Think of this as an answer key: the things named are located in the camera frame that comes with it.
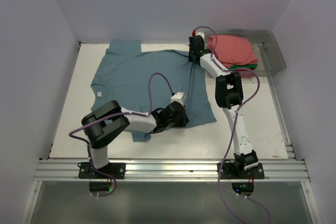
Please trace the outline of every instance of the white wall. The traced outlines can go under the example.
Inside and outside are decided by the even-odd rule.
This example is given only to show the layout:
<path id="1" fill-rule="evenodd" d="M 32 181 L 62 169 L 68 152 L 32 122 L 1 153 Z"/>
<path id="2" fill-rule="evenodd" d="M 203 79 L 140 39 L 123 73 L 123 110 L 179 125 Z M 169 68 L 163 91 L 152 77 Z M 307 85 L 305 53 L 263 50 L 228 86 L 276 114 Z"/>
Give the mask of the white wall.
<path id="1" fill-rule="evenodd" d="M 279 100 L 325 223 L 336 223 L 335 18 L 336 0 L 291 0 L 274 29 L 287 64 Z"/>
<path id="2" fill-rule="evenodd" d="M 182 42 L 198 25 L 273 29 L 289 0 L 57 0 L 80 40 Z"/>
<path id="3" fill-rule="evenodd" d="M 76 40 L 56 0 L 0 0 L 0 223 L 18 223 L 50 148 Z"/>

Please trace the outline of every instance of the green folded cloth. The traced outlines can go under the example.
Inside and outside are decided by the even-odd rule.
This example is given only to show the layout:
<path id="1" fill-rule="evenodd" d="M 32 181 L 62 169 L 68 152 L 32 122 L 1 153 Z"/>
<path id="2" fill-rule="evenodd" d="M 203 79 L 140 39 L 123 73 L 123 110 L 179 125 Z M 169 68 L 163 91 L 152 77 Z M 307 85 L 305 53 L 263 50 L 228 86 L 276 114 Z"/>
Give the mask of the green folded cloth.
<path id="1" fill-rule="evenodd" d="M 236 68 L 250 68 L 250 69 L 256 69 L 258 64 L 247 64 L 247 65 L 233 65 L 232 67 L 229 67 L 228 70 L 233 70 Z"/>

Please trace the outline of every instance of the red folded shirt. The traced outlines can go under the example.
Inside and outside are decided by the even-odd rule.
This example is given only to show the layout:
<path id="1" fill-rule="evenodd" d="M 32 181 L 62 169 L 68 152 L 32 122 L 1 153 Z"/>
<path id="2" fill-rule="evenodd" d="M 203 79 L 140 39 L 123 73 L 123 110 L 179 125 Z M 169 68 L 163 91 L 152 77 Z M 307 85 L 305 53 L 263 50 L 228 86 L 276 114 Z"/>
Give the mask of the red folded shirt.
<path id="1" fill-rule="evenodd" d="M 214 55 L 226 68 L 233 65 L 243 66 L 258 63 L 258 59 L 252 51 L 252 45 L 247 39 L 230 35 L 217 35 L 217 38 L 218 43 Z M 211 35 L 208 40 L 210 50 L 213 50 L 215 41 L 215 36 Z"/>

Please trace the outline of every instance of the metal frame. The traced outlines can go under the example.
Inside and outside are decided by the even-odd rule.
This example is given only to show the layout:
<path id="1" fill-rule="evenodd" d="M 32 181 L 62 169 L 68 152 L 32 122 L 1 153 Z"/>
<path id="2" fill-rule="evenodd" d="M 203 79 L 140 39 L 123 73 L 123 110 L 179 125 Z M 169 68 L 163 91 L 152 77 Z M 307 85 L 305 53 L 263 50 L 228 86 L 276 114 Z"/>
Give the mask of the metal frame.
<path id="1" fill-rule="evenodd" d="M 259 53 L 261 54 L 261 60 L 263 62 L 262 64 L 264 65 L 264 68 L 267 71 L 268 70 L 268 62 L 267 62 L 267 56 L 266 56 L 265 50 L 264 50 L 264 44 L 263 43 L 259 44 L 258 49 L 259 49 Z M 286 143 L 290 143 L 290 138 L 289 138 L 286 123 L 285 123 L 285 118 L 283 117 L 283 113 L 282 113 L 282 110 L 281 110 L 278 94 L 277 94 L 277 91 L 275 89 L 274 80 L 273 80 L 273 77 L 272 77 L 272 75 L 270 74 L 269 71 L 268 71 L 268 74 L 266 75 L 266 77 L 267 77 L 267 80 L 268 80 L 269 88 L 271 90 L 271 95 L 272 95 L 272 98 L 273 98 L 274 106 L 275 106 L 275 109 L 277 111 L 278 120 L 279 120 L 279 123 L 280 123 L 280 128 L 281 128 L 282 135 L 284 136 Z"/>
<path id="2" fill-rule="evenodd" d="M 33 217 L 34 209 L 36 206 L 37 198 L 40 193 L 42 181 L 35 180 L 33 181 L 33 185 L 30 189 L 29 196 L 27 199 L 26 207 L 21 217 L 20 224 L 30 223 Z"/>
<path id="3" fill-rule="evenodd" d="M 317 207 L 314 195 L 311 190 L 310 182 L 301 182 L 301 185 L 302 185 L 304 197 L 306 198 L 307 206 L 308 206 L 309 213 L 310 213 L 313 223 L 314 224 L 323 223 L 320 213 L 318 211 L 318 207 Z"/>
<path id="4" fill-rule="evenodd" d="M 49 159 L 40 161 L 36 181 L 88 181 L 78 179 L 80 162 L 85 159 Z M 215 182 L 220 159 L 111 159 L 110 162 L 126 163 L 125 178 L 128 182 Z M 304 161 L 294 159 L 262 159 L 265 180 L 261 182 L 308 182 L 309 175 Z M 243 182 L 245 180 L 225 180 Z"/>
<path id="5" fill-rule="evenodd" d="M 295 159 L 295 154 L 294 154 L 292 143 L 285 143 L 285 147 L 286 147 L 288 158 Z"/>

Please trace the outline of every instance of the clear plastic tray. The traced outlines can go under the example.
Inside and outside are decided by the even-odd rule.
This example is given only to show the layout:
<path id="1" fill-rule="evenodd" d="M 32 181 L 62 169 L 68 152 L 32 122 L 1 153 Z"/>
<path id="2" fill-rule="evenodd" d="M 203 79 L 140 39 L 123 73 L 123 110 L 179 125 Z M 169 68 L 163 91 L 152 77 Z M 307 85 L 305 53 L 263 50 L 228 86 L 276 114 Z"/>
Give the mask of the clear plastic tray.
<path id="1" fill-rule="evenodd" d="M 259 76 L 274 76 L 286 69 L 286 63 L 281 54 L 278 43 L 269 30 L 221 30 L 216 31 L 218 35 L 227 34 L 247 38 L 252 44 L 253 52 L 259 59 L 256 72 Z M 208 41 L 212 32 L 205 32 L 205 41 Z"/>

